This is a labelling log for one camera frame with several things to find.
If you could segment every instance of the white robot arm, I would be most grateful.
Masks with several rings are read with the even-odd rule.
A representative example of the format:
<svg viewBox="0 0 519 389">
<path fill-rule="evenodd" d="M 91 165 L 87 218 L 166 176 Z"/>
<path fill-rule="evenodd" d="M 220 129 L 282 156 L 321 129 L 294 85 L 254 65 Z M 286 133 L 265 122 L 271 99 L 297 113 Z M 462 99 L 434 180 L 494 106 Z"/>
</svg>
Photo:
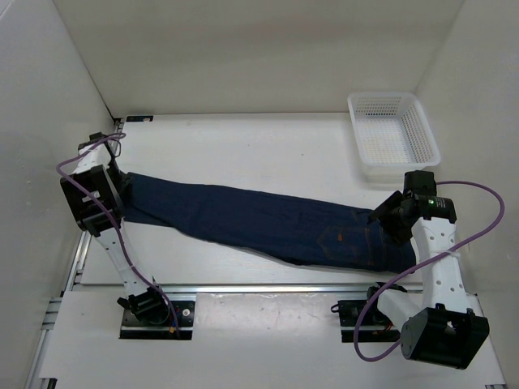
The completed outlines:
<svg viewBox="0 0 519 389">
<path fill-rule="evenodd" d="M 391 320 L 401 333 L 406 359 L 465 369 L 488 337 L 486 318 L 474 314 L 461 280 L 454 246 L 456 212 L 452 200 L 436 196 L 434 174 L 405 174 L 404 193 L 395 192 L 370 215 L 393 242 L 414 237 L 419 262 L 441 253 L 447 256 L 423 267 L 423 301 L 418 306 L 402 287 L 384 290 L 375 311 Z M 380 288 L 370 288 L 371 297 Z"/>
<path fill-rule="evenodd" d="M 90 152 L 79 160 L 69 178 L 101 202 L 118 227 L 115 228 L 99 206 L 70 180 L 62 178 L 61 186 L 76 223 L 101 244 L 121 276 L 127 299 L 119 298 L 119 305 L 130 310 L 138 320 L 163 323 L 171 311 L 169 300 L 166 301 L 151 274 L 137 259 L 126 235 L 124 206 L 119 194 L 125 190 L 129 180 L 118 169 L 109 142 L 102 142 L 105 138 L 106 135 L 97 133 L 90 136 L 89 142 L 80 144 L 80 155 L 87 150 Z M 96 143 L 100 144 L 91 150 Z"/>
</svg>

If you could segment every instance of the plastic basket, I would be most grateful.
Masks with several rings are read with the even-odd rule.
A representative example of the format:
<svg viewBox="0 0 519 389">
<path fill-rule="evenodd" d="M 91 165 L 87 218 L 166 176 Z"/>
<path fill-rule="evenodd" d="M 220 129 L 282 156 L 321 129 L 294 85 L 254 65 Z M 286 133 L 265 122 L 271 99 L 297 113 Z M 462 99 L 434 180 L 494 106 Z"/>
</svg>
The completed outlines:
<svg viewBox="0 0 519 389">
<path fill-rule="evenodd" d="M 440 152 L 415 95 L 353 93 L 348 106 L 366 175 L 403 177 L 439 164 Z"/>
</svg>

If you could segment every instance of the black mounting bracket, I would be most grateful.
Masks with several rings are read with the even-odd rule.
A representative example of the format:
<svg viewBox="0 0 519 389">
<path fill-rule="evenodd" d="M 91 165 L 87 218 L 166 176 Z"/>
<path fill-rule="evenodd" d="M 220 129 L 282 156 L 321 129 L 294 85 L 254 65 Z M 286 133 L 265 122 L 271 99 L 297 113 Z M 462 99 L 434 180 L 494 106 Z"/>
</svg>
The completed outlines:
<svg viewBox="0 0 519 389">
<path fill-rule="evenodd" d="M 147 339 L 147 340 L 191 340 L 193 336 L 193 324 L 195 322 L 195 301 L 181 300 L 171 301 L 178 318 L 180 332 L 171 332 L 169 318 L 163 323 L 150 323 L 138 320 L 130 310 L 124 310 L 122 314 L 119 339 Z"/>
</svg>

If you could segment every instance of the purple cable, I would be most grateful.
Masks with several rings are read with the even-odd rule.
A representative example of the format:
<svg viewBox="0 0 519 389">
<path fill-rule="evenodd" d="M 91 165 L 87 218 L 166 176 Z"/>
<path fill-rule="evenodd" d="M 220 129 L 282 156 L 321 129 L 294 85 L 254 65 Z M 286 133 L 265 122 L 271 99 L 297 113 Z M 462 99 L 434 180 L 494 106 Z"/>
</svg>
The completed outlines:
<svg viewBox="0 0 519 389">
<path fill-rule="evenodd" d="M 497 215 L 497 217 L 495 218 L 495 220 L 488 227 L 486 227 L 484 230 L 474 234 L 471 237 L 466 238 L 464 241 L 461 241 L 461 242 L 457 243 L 456 245 L 452 246 L 450 249 L 448 249 L 448 251 L 456 251 L 460 247 L 463 247 L 464 245 L 466 245 L 466 244 L 468 244 L 468 243 L 470 243 L 472 241 L 475 241 L 476 239 L 482 237 L 486 233 L 489 233 L 490 231 L 492 231 L 501 222 L 501 220 L 503 219 L 503 215 L 504 215 L 504 200 L 500 196 L 500 194 L 497 193 L 492 188 L 489 188 L 488 186 L 484 186 L 482 184 L 478 184 L 476 182 L 468 182 L 468 181 L 442 181 L 442 182 L 438 182 L 437 183 L 437 185 L 447 185 L 447 184 L 460 184 L 460 185 L 476 186 L 476 187 L 478 187 L 480 189 L 483 189 L 483 190 L 486 190 L 487 192 L 492 193 L 495 196 L 495 198 L 497 199 L 497 201 L 500 202 L 500 212 Z M 373 296 L 371 296 L 371 298 L 367 301 L 367 303 L 364 306 L 364 308 L 361 310 L 360 315 L 358 316 L 357 322 L 355 323 L 354 347 L 355 347 L 355 352 L 357 353 L 357 355 L 361 359 L 363 359 L 366 362 L 377 362 L 377 361 L 380 361 L 381 359 L 386 358 L 386 356 L 389 355 L 400 344 L 400 340 L 397 340 L 397 342 L 392 344 L 392 346 L 390 348 L 388 348 L 385 352 L 381 353 L 377 357 L 365 357 L 361 353 L 360 348 L 358 346 L 358 333 L 360 331 L 360 326 L 362 324 L 362 321 L 364 320 L 364 317 L 367 314 L 367 311 L 370 309 L 370 307 L 373 305 L 373 303 L 376 301 L 376 299 L 379 298 L 379 296 L 384 292 L 384 290 L 387 290 L 391 285 L 394 285 L 396 282 L 398 282 L 399 280 L 401 280 L 405 276 L 408 276 L 409 274 L 411 274 L 411 273 L 421 269 L 422 267 L 425 267 L 425 266 L 430 265 L 430 264 L 432 264 L 432 263 L 434 263 L 436 261 L 439 261 L 440 259 L 445 258 L 448 255 L 449 255 L 448 252 L 444 252 L 444 253 L 438 254 L 438 255 L 432 257 L 431 259 L 428 259 L 427 261 L 421 262 L 418 265 L 415 265 L 415 266 L 407 269 L 406 271 L 400 273 L 398 276 L 395 276 L 394 278 L 392 278 L 390 281 L 388 281 L 386 284 L 384 284 L 379 290 L 377 290 Z"/>
<path fill-rule="evenodd" d="M 146 277 L 144 277 L 140 271 L 135 267 L 135 265 L 133 264 L 133 262 L 131 261 L 130 259 L 130 255 L 128 254 L 127 252 L 127 248 L 124 244 L 124 240 L 122 239 L 122 234 L 121 234 L 121 229 L 118 227 L 117 225 L 117 221 L 114 219 L 114 217 L 110 214 L 110 212 L 108 211 L 108 209 L 106 209 L 106 207 L 101 203 L 101 201 L 99 201 L 93 194 L 91 194 L 85 187 L 81 186 L 78 182 L 74 181 L 72 179 L 71 176 L 69 176 L 68 174 L 66 174 L 65 172 L 63 172 L 62 170 L 62 167 L 65 166 L 65 165 L 68 165 L 68 164 L 71 164 L 72 162 L 76 162 L 77 160 L 80 160 L 82 159 L 84 156 L 86 156 L 90 151 L 92 151 L 93 149 L 95 149 L 97 146 L 99 146 L 100 144 L 102 143 L 105 143 L 105 142 L 108 142 L 109 140 L 120 140 L 120 139 L 123 139 L 125 138 L 127 135 L 122 133 L 122 132 L 119 132 L 117 134 L 112 134 L 112 135 L 108 135 L 106 136 L 105 138 L 102 138 L 100 139 L 99 141 L 95 142 L 86 152 L 84 152 L 83 154 L 79 154 L 78 156 L 75 156 L 74 158 L 70 158 L 69 160 L 64 160 L 63 162 L 60 162 L 57 166 L 56 166 L 56 171 L 58 172 L 58 174 L 60 176 L 62 176 L 63 178 L 65 178 L 70 184 L 72 184 L 73 186 L 75 186 L 78 190 L 80 190 L 82 193 L 84 193 L 89 199 L 91 199 L 98 207 L 99 209 L 101 209 L 101 211 L 106 215 L 106 217 L 108 218 L 109 222 L 112 224 L 112 226 L 114 227 L 115 229 L 115 232 L 118 236 L 118 239 L 119 239 L 119 242 L 121 243 L 121 248 L 122 248 L 122 254 L 124 255 L 124 258 L 125 260 L 127 261 L 128 263 L 128 266 L 130 266 L 130 269 L 135 273 L 136 276 L 138 276 L 147 286 L 149 286 L 150 288 L 156 290 L 164 299 L 165 301 L 167 302 L 168 304 L 168 308 L 169 308 L 169 311 L 172 313 L 173 315 L 173 323 L 172 323 L 172 326 L 174 325 L 175 327 L 175 330 L 177 332 L 177 336 L 180 335 L 180 330 L 178 329 L 178 320 L 177 320 L 177 313 L 175 312 L 175 309 L 173 307 L 173 303 L 171 302 L 171 300 L 168 298 L 168 296 L 162 291 L 161 287 L 158 286 L 158 285 L 155 285 L 153 282 L 150 282 L 148 280 L 146 280 Z"/>
</svg>

